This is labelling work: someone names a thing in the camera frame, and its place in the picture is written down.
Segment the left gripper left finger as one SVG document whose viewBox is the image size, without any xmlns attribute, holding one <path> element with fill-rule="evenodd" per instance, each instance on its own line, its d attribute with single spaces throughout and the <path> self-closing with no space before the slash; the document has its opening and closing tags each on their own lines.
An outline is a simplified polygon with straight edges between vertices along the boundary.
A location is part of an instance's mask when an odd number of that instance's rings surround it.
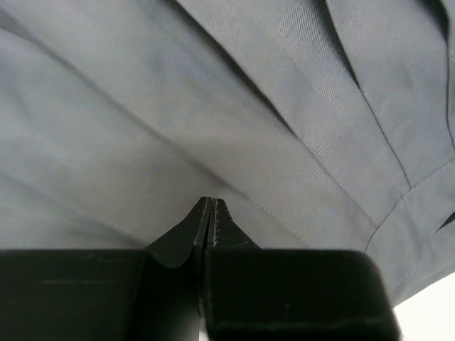
<svg viewBox="0 0 455 341">
<path fill-rule="evenodd" d="M 2 340 L 197 340 L 201 198 L 143 249 L 4 250 Z"/>
</svg>

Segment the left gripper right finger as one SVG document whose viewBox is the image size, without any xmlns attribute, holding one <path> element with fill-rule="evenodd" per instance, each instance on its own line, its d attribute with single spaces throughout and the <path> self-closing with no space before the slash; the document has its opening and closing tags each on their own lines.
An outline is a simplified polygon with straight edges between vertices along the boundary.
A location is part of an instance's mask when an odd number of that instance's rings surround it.
<svg viewBox="0 0 455 341">
<path fill-rule="evenodd" d="M 213 202 L 204 250 L 210 340 L 398 340 L 382 277 L 359 251 L 263 249 Z"/>
</svg>

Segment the grey skirt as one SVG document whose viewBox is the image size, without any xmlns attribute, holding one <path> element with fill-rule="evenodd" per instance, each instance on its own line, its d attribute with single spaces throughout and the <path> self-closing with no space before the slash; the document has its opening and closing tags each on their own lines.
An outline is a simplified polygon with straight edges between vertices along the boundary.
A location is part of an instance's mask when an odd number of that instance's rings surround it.
<svg viewBox="0 0 455 341">
<path fill-rule="evenodd" d="M 453 1 L 2 1 L 1 247 L 142 247 L 198 198 L 454 272 Z"/>
</svg>

